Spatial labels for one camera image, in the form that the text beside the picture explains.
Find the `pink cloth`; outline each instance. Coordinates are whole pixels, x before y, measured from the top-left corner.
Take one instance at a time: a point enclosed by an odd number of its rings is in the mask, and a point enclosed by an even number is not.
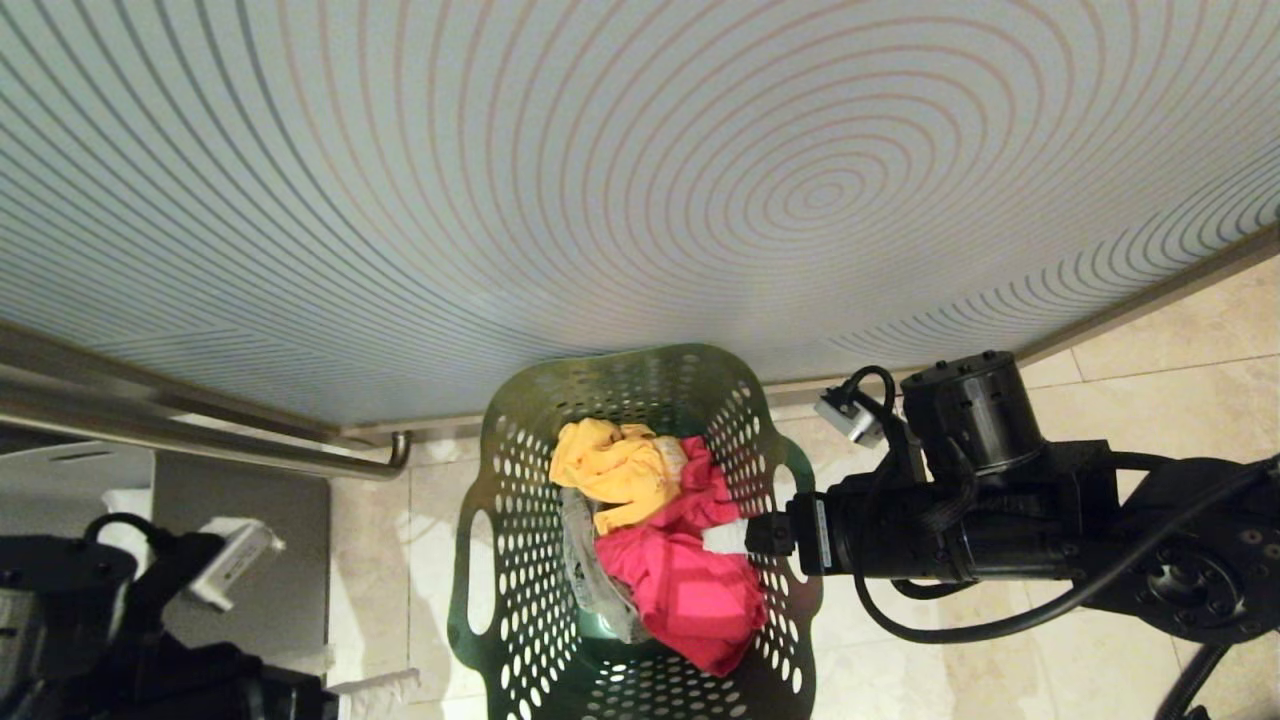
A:
[[[680,443],[689,456],[680,497],[643,524],[598,538],[595,552],[604,571],[631,588],[640,619],[655,638],[723,678],[764,626],[764,594],[745,555],[703,550],[701,530],[740,515],[703,438]]]

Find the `green laundry basket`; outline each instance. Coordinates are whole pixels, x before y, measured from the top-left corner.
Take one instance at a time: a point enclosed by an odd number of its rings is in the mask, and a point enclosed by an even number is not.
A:
[[[809,625],[822,584],[800,582],[785,559],[751,556],[768,623],[723,679],[655,641],[611,639],[598,616],[577,609],[564,577],[559,488],[547,474],[559,429],[582,418],[705,436],[744,516],[776,507],[778,465],[791,470],[797,489],[813,488],[808,459],[773,428],[751,369],[717,347],[556,360],[509,379],[485,414],[480,477],[462,505],[449,605],[449,643],[484,676],[490,720],[808,719],[815,689]],[[480,634],[467,619],[477,512],[493,525],[498,591],[493,620]]]

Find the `curved line pattern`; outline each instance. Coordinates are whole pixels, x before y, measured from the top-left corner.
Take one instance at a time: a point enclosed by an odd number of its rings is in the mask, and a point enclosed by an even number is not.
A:
[[[0,319],[394,420],[1019,346],[1276,222],[1280,4],[1006,5],[3,3]]]

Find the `gray cloth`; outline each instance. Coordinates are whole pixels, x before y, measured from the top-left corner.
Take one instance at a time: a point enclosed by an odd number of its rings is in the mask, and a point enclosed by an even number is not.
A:
[[[564,573],[577,605],[599,615],[618,639],[639,644],[653,635],[640,621],[630,592],[611,578],[595,556],[593,501],[573,488],[561,488],[561,523],[564,527]]]

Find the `yellow cloth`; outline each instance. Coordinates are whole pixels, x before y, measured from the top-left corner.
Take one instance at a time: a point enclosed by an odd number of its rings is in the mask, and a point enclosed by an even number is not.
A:
[[[672,482],[657,439],[646,425],[620,428],[591,418],[570,423],[561,428],[552,454],[552,482],[621,505],[595,514],[595,532],[602,536],[640,523],[680,495],[680,471]]]

